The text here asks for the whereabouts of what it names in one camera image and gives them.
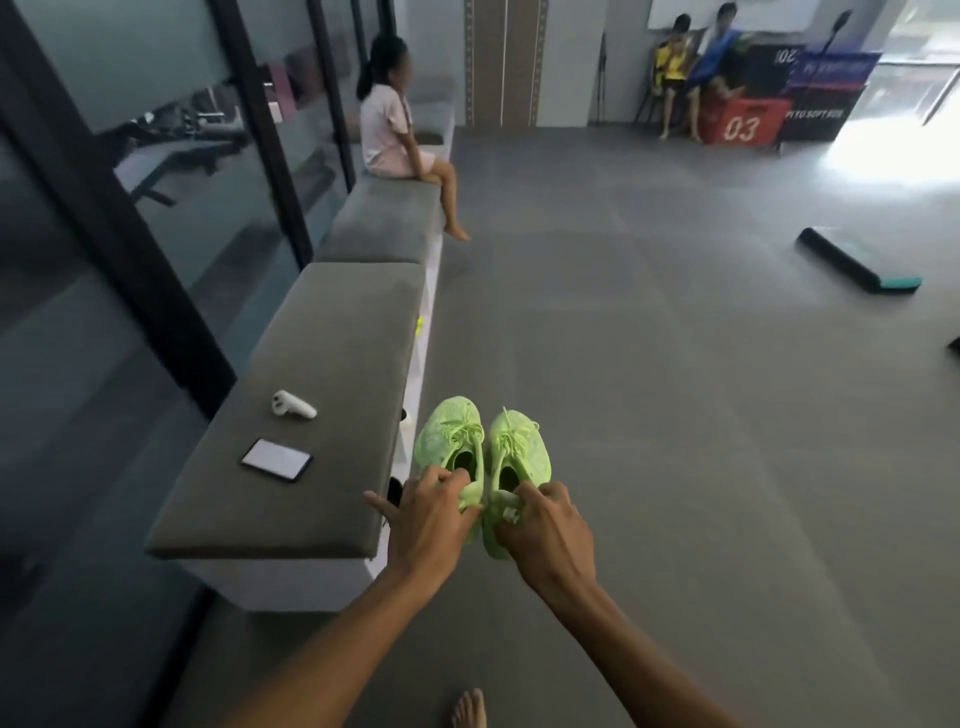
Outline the small grey bench cushion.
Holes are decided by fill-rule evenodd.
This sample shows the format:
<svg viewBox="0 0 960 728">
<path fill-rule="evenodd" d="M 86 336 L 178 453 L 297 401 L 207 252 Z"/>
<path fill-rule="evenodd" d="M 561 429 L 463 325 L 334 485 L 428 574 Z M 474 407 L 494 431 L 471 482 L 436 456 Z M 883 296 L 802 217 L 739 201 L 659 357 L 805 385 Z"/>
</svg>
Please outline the small grey bench cushion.
<svg viewBox="0 0 960 728">
<path fill-rule="evenodd" d="M 449 148 L 455 112 L 449 101 L 411 103 L 414 140 L 420 147 Z"/>
</svg>

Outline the person's right forearm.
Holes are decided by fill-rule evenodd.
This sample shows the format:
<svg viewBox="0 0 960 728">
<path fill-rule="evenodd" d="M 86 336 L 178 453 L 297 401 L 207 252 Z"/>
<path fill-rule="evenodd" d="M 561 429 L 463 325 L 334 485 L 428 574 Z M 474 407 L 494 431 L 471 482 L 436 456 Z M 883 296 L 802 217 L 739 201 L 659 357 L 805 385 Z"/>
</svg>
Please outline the person's right forearm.
<svg viewBox="0 0 960 728">
<path fill-rule="evenodd" d="M 635 728 L 744 728 L 596 582 L 549 579 L 534 590 L 594 663 Z"/>
</svg>

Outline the dark soft plyo box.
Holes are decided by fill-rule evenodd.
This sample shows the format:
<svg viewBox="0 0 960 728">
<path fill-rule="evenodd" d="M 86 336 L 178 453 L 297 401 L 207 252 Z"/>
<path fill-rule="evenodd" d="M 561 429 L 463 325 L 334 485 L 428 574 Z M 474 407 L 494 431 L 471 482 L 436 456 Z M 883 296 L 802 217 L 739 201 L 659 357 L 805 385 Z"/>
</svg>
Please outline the dark soft plyo box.
<svg viewBox="0 0 960 728">
<path fill-rule="evenodd" d="M 881 58 L 881 52 L 802 51 L 779 94 L 790 108 L 776 141 L 836 140 Z"/>
</svg>

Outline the person's left forearm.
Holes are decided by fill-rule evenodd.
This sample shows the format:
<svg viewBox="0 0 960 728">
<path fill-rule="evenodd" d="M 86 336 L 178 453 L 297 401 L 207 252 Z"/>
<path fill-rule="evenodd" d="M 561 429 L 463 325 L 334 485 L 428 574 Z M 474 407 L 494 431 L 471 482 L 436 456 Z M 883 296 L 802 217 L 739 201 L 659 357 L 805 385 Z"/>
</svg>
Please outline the person's left forearm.
<svg viewBox="0 0 960 728">
<path fill-rule="evenodd" d="M 378 666 L 444 580 L 387 567 L 218 728 L 342 728 Z"/>
</svg>

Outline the large grey bench cushion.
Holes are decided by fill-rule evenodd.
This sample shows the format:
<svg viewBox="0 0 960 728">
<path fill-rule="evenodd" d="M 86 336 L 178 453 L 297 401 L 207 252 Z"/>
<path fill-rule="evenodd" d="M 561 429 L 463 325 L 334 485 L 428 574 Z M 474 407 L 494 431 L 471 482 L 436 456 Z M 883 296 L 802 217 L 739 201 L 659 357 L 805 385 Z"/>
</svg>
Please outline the large grey bench cushion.
<svg viewBox="0 0 960 728">
<path fill-rule="evenodd" d="M 378 551 L 426 272 L 314 263 L 296 280 L 146 540 L 160 559 L 353 559 Z M 285 390 L 317 417 L 278 417 Z M 313 456 L 285 483 L 242 467 L 259 438 Z"/>
</svg>

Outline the white bench base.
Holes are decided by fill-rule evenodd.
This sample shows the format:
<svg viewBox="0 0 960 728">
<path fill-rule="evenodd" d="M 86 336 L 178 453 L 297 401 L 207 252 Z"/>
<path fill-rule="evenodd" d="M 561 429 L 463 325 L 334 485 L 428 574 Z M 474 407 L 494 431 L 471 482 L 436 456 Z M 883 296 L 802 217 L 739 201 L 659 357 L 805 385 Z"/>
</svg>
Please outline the white bench base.
<svg viewBox="0 0 960 728">
<path fill-rule="evenodd" d="M 386 495 L 390 485 L 402 485 L 412 469 L 442 248 L 443 222 L 440 234 L 430 243 L 426 263 L 419 264 L 425 280 Z M 246 611 L 335 612 L 363 592 L 385 567 L 389 528 L 381 516 L 380 521 L 378 549 L 369 558 L 173 560 L 223 599 Z"/>
</svg>

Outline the wooden pillar panel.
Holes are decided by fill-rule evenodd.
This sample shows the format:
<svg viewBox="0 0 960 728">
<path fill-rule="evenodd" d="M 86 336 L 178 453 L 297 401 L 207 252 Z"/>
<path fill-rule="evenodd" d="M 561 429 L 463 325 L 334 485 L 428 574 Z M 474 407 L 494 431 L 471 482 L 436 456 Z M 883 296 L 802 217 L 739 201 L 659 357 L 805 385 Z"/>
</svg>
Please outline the wooden pillar panel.
<svg viewBox="0 0 960 728">
<path fill-rule="evenodd" d="M 465 125 L 538 124 L 549 0 L 462 0 Z"/>
</svg>

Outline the neon green sneaker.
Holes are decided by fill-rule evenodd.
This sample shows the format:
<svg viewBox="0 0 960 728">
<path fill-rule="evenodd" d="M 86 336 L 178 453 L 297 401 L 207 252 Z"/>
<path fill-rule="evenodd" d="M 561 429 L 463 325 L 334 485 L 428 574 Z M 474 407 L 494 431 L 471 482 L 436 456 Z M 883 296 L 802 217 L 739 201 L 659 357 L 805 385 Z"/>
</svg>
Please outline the neon green sneaker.
<svg viewBox="0 0 960 728">
<path fill-rule="evenodd" d="M 414 442 L 414 470 L 422 477 L 430 467 L 450 473 L 464 470 L 470 478 L 461 491 L 460 510 L 484 503 L 485 429 L 476 405 L 462 395 L 443 400 L 426 420 Z"/>
<path fill-rule="evenodd" d="M 508 560 L 509 552 L 499 544 L 495 528 L 519 521 L 522 499 L 517 488 L 524 481 L 546 484 L 552 480 L 552 465 L 539 424 L 520 411 L 504 408 L 492 421 L 487 439 L 483 542 L 489 557 Z"/>
</svg>

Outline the medium grey bench cushion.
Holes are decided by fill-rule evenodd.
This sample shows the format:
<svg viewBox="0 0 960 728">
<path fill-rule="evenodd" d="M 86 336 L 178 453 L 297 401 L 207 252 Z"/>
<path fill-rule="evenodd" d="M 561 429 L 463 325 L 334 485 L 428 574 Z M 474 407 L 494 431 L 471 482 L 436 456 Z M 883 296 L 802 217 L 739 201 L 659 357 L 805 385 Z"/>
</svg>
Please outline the medium grey bench cushion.
<svg viewBox="0 0 960 728">
<path fill-rule="evenodd" d="M 364 174 L 319 242 L 314 262 L 426 264 L 441 231 L 437 185 Z"/>
</svg>

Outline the person's left hand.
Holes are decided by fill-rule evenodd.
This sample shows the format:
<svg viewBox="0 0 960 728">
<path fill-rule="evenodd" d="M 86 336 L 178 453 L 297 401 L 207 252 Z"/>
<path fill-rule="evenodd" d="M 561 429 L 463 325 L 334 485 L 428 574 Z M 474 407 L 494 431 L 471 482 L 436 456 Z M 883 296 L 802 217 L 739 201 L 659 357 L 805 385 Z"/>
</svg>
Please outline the person's left hand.
<svg viewBox="0 0 960 728">
<path fill-rule="evenodd" d="M 462 549 L 482 513 L 481 505 L 460 510 L 460 494 L 471 479 L 463 469 L 428 467 L 408 482 L 400 516 L 389 527 L 384 573 L 411 586 L 428 601 L 454 572 Z"/>
</svg>

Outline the black smartphone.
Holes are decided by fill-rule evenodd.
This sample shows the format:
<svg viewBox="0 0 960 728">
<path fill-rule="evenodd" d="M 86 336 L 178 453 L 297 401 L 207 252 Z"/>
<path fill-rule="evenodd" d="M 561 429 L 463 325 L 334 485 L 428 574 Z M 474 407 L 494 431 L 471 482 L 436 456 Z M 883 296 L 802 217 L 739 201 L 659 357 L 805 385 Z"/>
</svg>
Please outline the black smartphone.
<svg viewBox="0 0 960 728">
<path fill-rule="evenodd" d="M 313 459 L 307 452 L 259 438 L 239 459 L 239 464 L 273 479 L 296 483 Z"/>
</svg>

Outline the black plyo box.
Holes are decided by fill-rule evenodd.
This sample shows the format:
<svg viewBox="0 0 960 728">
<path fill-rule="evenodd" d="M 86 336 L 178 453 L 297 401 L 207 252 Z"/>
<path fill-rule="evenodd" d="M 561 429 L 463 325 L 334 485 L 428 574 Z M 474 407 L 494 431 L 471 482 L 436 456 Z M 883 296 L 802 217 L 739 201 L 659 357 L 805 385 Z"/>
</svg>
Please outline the black plyo box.
<svg viewBox="0 0 960 728">
<path fill-rule="evenodd" d="M 803 43 L 752 43 L 742 54 L 739 87 L 744 99 L 780 96 L 806 50 Z"/>
</svg>

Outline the black and teal step platform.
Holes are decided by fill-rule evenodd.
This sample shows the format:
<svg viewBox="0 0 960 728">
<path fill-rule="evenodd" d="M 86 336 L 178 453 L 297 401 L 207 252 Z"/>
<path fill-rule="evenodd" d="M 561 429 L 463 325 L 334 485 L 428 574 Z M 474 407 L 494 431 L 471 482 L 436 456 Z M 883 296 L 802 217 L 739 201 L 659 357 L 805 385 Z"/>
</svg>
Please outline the black and teal step platform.
<svg viewBox="0 0 960 728">
<path fill-rule="evenodd" d="M 807 226 L 796 242 L 874 295 L 913 295 L 924 279 L 846 229 Z"/>
</svg>

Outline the white board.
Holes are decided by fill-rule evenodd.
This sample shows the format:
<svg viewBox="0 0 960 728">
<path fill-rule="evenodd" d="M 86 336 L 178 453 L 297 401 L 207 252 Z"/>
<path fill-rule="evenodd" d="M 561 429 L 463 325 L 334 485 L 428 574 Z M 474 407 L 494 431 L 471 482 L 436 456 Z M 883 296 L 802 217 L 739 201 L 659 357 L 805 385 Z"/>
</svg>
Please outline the white board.
<svg viewBox="0 0 960 728">
<path fill-rule="evenodd" d="M 679 15 L 690 16 L 694 29 L 707 28 L 728 2 L 737 6 L 735 28 L 778 34 L 807 30 L 821 4 L 821 0 L 652 0 L 647 28 L 669 29 Z"/>
</svg>

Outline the person's right hand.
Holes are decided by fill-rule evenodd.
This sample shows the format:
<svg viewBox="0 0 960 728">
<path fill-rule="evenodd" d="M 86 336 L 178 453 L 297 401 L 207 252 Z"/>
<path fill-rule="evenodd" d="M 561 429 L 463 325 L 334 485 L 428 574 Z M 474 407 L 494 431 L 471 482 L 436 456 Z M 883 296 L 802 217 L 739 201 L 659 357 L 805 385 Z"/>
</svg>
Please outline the person's right hand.
<svg viewBox="0 0 960 728">
<path fill-rule="evenodd" d="M 569 541 L 499 541 L 499 545 L 553 610 L 568 609 L 596 585 L 594 534 L 573 503 Z"/>
</svg>

